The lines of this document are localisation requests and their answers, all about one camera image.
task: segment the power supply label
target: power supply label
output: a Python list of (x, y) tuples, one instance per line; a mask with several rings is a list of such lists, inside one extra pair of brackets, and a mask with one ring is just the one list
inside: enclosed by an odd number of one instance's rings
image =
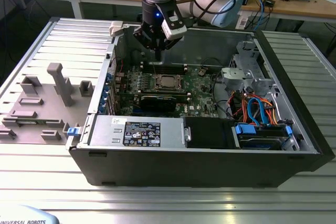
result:
[(160, 147), (160, 123), (126, 122), (124, 146)]

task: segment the blue cable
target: blue cable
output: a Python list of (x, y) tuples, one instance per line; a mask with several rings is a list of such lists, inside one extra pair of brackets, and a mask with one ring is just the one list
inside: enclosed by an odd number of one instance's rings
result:
[(268, 125), (269, 122), (268, 122), (267, 116), (265, 115), (264, 105), (263, 105), (263, 102), (259, 98), (251, 98), (248, 101), (248, 104), (247, 104), (247, 114), (248, 114), (248, 116), (251, 118), (251, 120), (253, 122), (256, 123), (257, 126), (260, 126), (260, 123), (252, 116), (252, 112), (251, 112), (251, 105), (252, 105), (252, 103), (253, 103), (254, 100), (256, 100), (259, 103), (259, 106), (260, 106), (260, 115), (261, 115), (262, 122), (264, 124)]
[(262, 2), (261, 0), (259, 0), (259, 1), (260, 1), (260, 8), (261, 8), (261, 16), (260, 16), (260, 18), (259, 18), (259, 21), (258, 21), (257, 26), (253, 29), (253, 31), (257, 30), (257, 28), (258, 28), (258, 26), (260, 25), (260, 22), (261, 22), (261, 20), (262, 20), (262, 16), (263, 16), (263, 14), (264, 14), (264, 5), (263, 5), (263, 2)]

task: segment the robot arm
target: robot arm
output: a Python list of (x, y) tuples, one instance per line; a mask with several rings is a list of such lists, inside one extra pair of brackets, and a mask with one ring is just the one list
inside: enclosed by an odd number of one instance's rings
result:
[(243, 0), (142, 0), (142, 24), (134, 31), (135, 38), (147, 49), (170, 49), (186, 33), (185, 20), (205, 20), (225, 27), (239, 11)]

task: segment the aluminum profile table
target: aluminum profile table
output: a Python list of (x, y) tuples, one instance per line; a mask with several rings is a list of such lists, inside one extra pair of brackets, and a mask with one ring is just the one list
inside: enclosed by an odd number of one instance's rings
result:
[[(94, 83), (99, 71), (87, 69), (87, 64), (81, 62), (100, 63), (104, 49), (81, 51), (74, 49), (79, 41), (73, 44), (63, 41), (57, 47), (50, 41), (55, 34), (73, 34), (84, 40), (80, 43), (95, 40), (99, 44), (97, 47), (102, 47), (109, 43), (108, 27), (108, 22), (92, 20), (49, 22), (0, 88), (2, 116), (11, 106), (11, 97), (21, 92), (17, 82), (30, 64), (54, 60), (52, 56), (55, 55), (45, 51), (67, 52), (67, 57), (59, 61), (75, 63), (71, 65), (76, 67), (75, 74), (65, 74), (71, 82), (75, 83), (76, 77), (81, 77), (83, 72), (89, 72), (87, 78)], [(330, 146), (336, 148), (335, 130), (332, 130), (336, 124), (335, 70), (309, 39), (302, 39), (298, 34), (269, 32), (265, 36)], [(43, 75), (44, 66), (31, 67), (41, 68)], [(319, 88), (318, 83), (323, 87), (328, 83), (328, 87)], [(0, 145), (0, 203), (43, 209), (57, 216), (61, 224), (333, 223), (336, 218), (335, 185), (336, 163), (332, 161), (314, 173), (296, 175), (277, 189), (96, 187), (87, 183), (64, 146)]]

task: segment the blue tab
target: blue tab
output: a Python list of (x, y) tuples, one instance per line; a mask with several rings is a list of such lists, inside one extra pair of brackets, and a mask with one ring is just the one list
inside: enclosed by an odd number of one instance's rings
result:
[(256, 128), (250, 124), (239, 124), (236, 126), (237, 134), (257, 134)]
[(79, 128), (78, 127), (69, 128), (67, 134), (68, 136), (79, 136)]
[(239, 127), (239, 125), (237, 125), (235, 128), (236, 128), (236, 133), (237, 133), (237, 135), (240, 134), (240, 133), (242, 133), (242, 130), (241, 130), (241, 128)]
[(292, 135), (293, 135), (293, 130), (292, 130), (292, 128), (291, 128), (290, 126), (286, 126), (285, 129), (286, 129), (287, 134), (288, 134), (289, 136), (292, 136)]
[(107, 74), (106, 74), (106, 80), (107, 80), (107, 81), (112, 80), (112, 75), (111, 75), (110, 73), (107, 73)]

